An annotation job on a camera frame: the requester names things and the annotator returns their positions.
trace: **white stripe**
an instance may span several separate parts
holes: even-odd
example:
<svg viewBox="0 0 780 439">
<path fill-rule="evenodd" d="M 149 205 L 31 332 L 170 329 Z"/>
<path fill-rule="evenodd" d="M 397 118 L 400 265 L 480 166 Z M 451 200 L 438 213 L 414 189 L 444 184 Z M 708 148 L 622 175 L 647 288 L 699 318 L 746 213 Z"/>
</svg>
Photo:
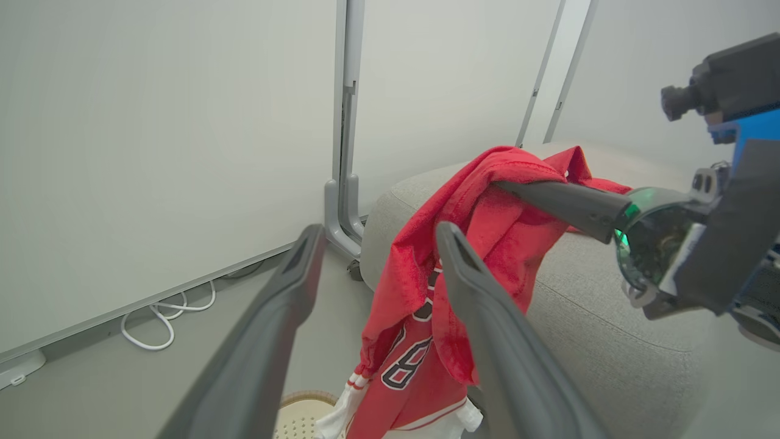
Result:
<svg viewBox="0 0 780 439">
<path fill-rule="evenodd" d="M 443 409 L 439 410 L 436 413 L 431 413 L 428 416 L 425 416 L 423 418 L 419 418 L 418 420 L 408 423 L 403 427 L 394 428 L 393 430 L 413 430 L 421 425 L 425 425 L 429 423 L 430 421 L 438 418 L 439 416 L 453 410 L 455 407 L 458 407 L 459 405 L 463 405 L 463 403 L 466 401 L 466 399 L 461 399 L 460 401 L 456 402 L 455 404 L 448 405 L 447 407 L 444 407 Z"/>
</svg>

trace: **red fabric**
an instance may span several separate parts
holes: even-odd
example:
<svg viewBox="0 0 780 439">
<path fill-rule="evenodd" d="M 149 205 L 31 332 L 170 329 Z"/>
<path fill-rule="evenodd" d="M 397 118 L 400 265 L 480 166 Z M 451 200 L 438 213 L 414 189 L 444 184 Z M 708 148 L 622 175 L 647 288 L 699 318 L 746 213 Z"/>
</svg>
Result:
<svg viewBox="0 0 780 439">
<path fill-rule="evenodd" d="M 451 221 L 458 225 L 517 306 L 523 312 L 528 310 L 544 254 L 567 226 L 490 185 L 497 180 L 521 184 L 568 181 L 603 191 L 630 190 L 593 178 L 579 146 L 544 161 L 522 149 L 501 146 L 463 167 L 412 216 L 393 241 L 363 329 L 360 364 L 355 369 L 374 382 L 351 422 L 349 439 L 378 439 L 390 429 L 450 406 L 463 398 L 466 385 L 478 383 L 466 329 L 452 311 L 443 276 L 438 277 L 433 291 L 427 285 L 439 259 L 437 223 Z M 432 300 L 433 315 L 422 325 L 413 315 L 424 307 L 426 299 Z M 406 338 L 396 344 L 403 327 Z M 414 379 L 403 389 L 384 385 L 382 375 L 398 364 L 406 349 L 431 335 L 430 346 L 421 354 L 424 362 L 413 372 Z"/>
</svg>

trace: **blue object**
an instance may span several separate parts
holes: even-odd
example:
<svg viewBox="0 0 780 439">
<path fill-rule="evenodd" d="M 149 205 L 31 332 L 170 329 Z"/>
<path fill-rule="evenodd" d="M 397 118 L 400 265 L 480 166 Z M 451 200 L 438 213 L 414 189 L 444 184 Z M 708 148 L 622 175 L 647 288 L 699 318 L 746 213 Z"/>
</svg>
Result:
<svg viewBox="0 0 780 439">
<path fill-rule="evenodd" d="M 716 144 L 736 139 L 732 159 L 732 168 L 736 169 L 748 139 L 780 140 L 780 109 L 713 125 L 708 130 Z"/>
</svg>

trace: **black knob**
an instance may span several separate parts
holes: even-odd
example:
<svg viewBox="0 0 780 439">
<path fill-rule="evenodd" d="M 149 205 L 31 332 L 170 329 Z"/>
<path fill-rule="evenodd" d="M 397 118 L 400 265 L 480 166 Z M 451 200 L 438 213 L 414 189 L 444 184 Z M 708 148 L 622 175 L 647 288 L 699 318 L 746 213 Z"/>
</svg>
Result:
<svg viewBox="0 0 780 439">
<path fill-rule="evenodd" d="M 669 120 L 677 120 L 690 109 L 701 105 L 695 85 L 675 87 L 670 85 L 661 89 L 661 108 Z"/>
</svg>

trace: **gray fabric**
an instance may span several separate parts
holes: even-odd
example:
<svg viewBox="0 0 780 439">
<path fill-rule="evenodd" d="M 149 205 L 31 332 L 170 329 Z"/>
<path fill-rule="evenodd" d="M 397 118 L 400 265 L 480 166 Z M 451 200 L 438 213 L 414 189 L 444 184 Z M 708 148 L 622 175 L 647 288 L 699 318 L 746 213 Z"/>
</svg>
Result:
<svg viewBox="0 0 780 439">
<path fill-rule="evenodd" d="M 549 156 L 572 143 L 527 145 Z M 598 145 L 582 145 L 596 177 L 685 190 L 686 176 Z M 390 244 L 463 164 L 404 180 L 378 200 L 363 236 L 360 271 L 375 289 Z M 531 323 L 617 438 L 678 437 L 700 407 L 707 312 L 647 321 L 620 290 L 613 246 L 566 234 L 546 255 L 528 311 Z"/>
</svg>

